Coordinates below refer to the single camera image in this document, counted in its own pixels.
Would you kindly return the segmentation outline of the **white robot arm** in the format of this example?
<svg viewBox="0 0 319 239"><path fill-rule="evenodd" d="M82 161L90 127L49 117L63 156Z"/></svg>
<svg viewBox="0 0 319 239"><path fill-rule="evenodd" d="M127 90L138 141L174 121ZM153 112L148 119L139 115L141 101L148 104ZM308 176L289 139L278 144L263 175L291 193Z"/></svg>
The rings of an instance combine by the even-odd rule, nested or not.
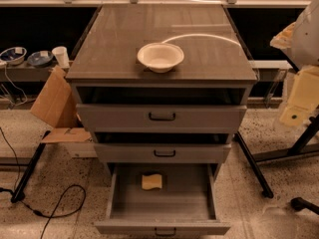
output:
<svg viewBox="0 0 319 239"><path fill-rule="evenodd" d="M312 0L294 23L272 38L270 45L298 68L278 121L299 126L319 106L319 0Z"/></svg>

